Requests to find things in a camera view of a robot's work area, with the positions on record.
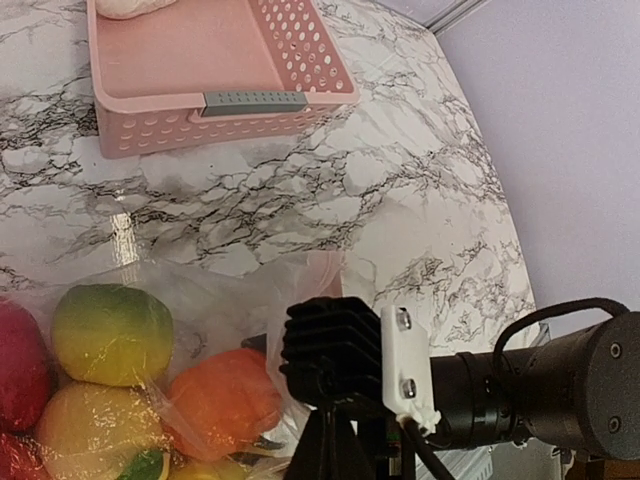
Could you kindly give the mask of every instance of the marble tabletop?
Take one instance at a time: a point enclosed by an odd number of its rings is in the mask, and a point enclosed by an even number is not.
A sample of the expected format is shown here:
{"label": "marble tabletop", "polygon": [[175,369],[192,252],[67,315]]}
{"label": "marble tabletop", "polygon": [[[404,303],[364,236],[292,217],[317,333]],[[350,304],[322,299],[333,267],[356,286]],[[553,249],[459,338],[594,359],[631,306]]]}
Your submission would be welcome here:
{"label": "marble tabletop", "polygon": [[357,107],[298,138],[105,160],[85,0],[4,0],[0,287],[147,256],[242,275],[283,253],[342,249],[347,293],[408,306],[436,352],[490,348],[533,296],[447,60],[424,28],[373,2],[318,5],[360,87]]}

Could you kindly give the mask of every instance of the white plastic mount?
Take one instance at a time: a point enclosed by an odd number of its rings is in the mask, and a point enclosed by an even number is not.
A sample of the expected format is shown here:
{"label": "white plastic mount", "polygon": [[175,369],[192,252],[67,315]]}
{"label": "white plastic mount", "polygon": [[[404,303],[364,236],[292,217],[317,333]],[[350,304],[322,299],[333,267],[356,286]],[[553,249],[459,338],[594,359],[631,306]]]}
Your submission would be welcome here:
{"label": "white plastic mount", "polygon": [[380,319],[383,403],[435,433],[440,412],[433,401],[429,333],[404,308],[384,307]]}

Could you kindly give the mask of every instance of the transparent bag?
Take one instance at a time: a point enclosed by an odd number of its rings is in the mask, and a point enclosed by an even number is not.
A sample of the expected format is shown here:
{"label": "transparent bag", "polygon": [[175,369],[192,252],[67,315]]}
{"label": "transparent bag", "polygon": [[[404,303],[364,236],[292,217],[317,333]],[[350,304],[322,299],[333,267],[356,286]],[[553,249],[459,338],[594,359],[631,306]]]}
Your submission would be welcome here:
{"label": "transparent bag", "polygon": [[339,252],[243,278],[140,261],[0,300],[0,478],[279,478],[308,416],[286,309],[341,295]]}

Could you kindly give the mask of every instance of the basket bottom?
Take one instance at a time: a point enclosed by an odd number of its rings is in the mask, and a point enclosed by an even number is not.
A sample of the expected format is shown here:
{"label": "basket bottom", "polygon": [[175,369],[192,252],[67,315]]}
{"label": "basket bottom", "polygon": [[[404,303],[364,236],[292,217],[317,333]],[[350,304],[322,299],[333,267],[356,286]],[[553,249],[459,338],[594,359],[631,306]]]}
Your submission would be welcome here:
{"label": "basket bottom", "polygon": [[116,98],[284,91],[250,0],[179,0],[132,20],[98,15],[105,92]]}

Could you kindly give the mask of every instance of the yellow-green fruit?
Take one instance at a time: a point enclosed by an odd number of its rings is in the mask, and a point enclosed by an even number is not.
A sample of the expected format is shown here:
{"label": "yellow-green fruit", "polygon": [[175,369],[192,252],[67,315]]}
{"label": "yellow-green fruit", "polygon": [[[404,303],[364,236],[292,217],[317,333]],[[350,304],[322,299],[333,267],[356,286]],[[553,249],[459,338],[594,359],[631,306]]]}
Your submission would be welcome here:
{"label": "yellow-green fruit", "polygon": [[231,460],[201,463],[191,460],[184,467],[172,470],[169,480],[245,480],[247,471]]}
{"label": "yellow-green fruit", "polygon": [[116,480],[165,437],[160,418],[135,390],[72,383],[47,405],[36,440],[53,480]]}
{"label": "yellow-green fruit", "polygon": [[171,360],[173,319],[157,298],[123,285],[79,285],[58,304],[53,349],[75,380],[127,387],[158,378]]}

